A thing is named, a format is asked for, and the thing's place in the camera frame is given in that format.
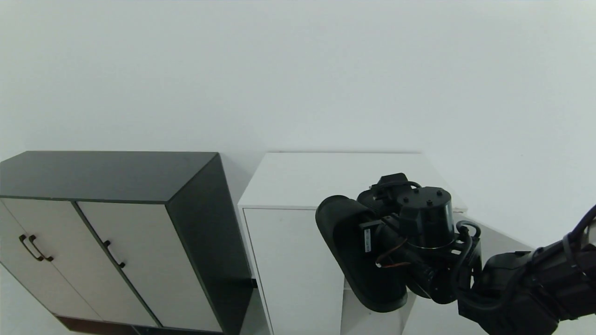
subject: black handle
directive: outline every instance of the black handle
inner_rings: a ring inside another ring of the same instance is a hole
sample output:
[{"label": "black handle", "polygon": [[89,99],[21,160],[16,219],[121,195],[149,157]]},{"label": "black handle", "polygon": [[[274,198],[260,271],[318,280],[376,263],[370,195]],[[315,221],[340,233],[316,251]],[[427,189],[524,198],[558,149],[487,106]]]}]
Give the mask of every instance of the black handle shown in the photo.
[{"label": "black handle", "polygon": [[108,252],[110,253],[110,255],[112,256],[112,259],[114,260],[114,262],[116,264],[118,264],[118,266],[120,267],[120,269],[124,268],[126,266],[126,264],[124,262],[120,262],[118,263],[118,261],[116,260],[116,258],[114,258],[114,255],[112,254],[112,252],[110,251],[110,248],[108,248],[111,245],[110,240],[106,240],[104,242],[104,247],[108,250]]},{"label": "black handle", "polygon": [[43,257],[45,260],[47,260],[48,262],[51,262],[51,261],[53,261],[53,260],[54,260],[54,258],[53,258],[52,256],[50,256],[50,257],[46,257],[46,256],[44,255],[44,253],[42,253],[41,251],[39,251],[39,248],[37,248],[37,246],[35,245],[35,242],[33,242],[33,241],[35,241],[35,239],[36,239],[36,238],[37,238],[37,237],[35,237],[35,235],[31,235],[31,236],[29,236],[29,242],[31,242],[31,244],[33,245],[33,247],[35,248],[35,250],[37,250],[37,251],[38,251],[38,253],[39,253],[39,254],[40,254],[40,255],[41,255],[41,256],[42,256],[42,257]]},{"label": "black handle", "polygon": [[18,240],[21,241],[21,244],[23,245],[23,247],[25,247],[25,249],[27,249],[27,251],[31,254],[31,256],[33,256],[33,258],[37,259],[38,261],[43,261],[44,258],[42,256],[36,257],[32,252],[31,249],[29,249],[29,247],[27,247],[25,245],[25,238],[27,238],[24,234],[18,237]]}]

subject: black cabinet top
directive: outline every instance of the black cabinet top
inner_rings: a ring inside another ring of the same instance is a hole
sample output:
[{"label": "black cabinet top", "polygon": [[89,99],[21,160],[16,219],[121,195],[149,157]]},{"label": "black cabinet top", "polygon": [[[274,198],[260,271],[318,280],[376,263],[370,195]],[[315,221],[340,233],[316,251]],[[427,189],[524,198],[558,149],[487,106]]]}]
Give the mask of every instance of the black cabinet top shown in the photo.
[{"label": "black cabinet top", "polygon": [[0,163],[0,197],[165,203],[217,155],[27,151]]}]

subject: cabinet door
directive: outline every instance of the cabinet door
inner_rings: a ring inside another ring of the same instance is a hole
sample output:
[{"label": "cabinet door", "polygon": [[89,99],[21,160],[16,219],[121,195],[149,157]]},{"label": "cabinet door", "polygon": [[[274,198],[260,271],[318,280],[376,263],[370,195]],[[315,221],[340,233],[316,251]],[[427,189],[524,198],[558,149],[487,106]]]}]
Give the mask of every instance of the cabinet door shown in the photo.
[{"label": "cabinet door", "polygon": [[272,335],[339,335],[344,276],[315,211],[243,211]]},{"label": "cabinet door", "polygon": [[126,263],[122,271],[161,324],[222,331],[164,205],[79,202],[79,207]]},{"label": "cabinet door", "polygon": [[0,262],[16,279],[50,312],[73,318],[101,320],[100,316],[85,302],[51,262],[42,262],[39,253],[25,239],[29,234],[17,223],[0,201]]},{"label": "cabinet door", "polygon": [[4,204],[103,320],[156,326],[70,202],[5,199]]}]

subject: cabinet top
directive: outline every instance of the cabinet top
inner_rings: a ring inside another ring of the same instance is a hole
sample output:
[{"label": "cabinet top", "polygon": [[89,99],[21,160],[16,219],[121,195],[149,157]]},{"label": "cabinet top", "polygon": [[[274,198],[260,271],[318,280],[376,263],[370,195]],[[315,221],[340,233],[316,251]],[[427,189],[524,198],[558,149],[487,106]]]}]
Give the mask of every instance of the cabinet top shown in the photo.
[{"label": "cabinet top", "polygon": [[336,194],[356,199],[381,176],[399,172],[422,186],[446,189],[455,211],[467,209],[423,154],[395,153],[268,153],[238,205],[316,209],[323,199]]},{"label": "cabinet top", "polygon": [[218,155],[26,151],[0,163],[0,197],[165,203]]}]

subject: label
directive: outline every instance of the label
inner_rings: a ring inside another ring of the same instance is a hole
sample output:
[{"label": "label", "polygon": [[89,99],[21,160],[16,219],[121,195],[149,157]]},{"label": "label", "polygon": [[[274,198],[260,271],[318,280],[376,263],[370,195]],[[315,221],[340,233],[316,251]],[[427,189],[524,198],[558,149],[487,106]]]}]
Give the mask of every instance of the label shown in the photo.
[{"label": "label", "polygon": [[372,251],[371,247],[371,230],[365,229],[364,230],[364,252]]}]

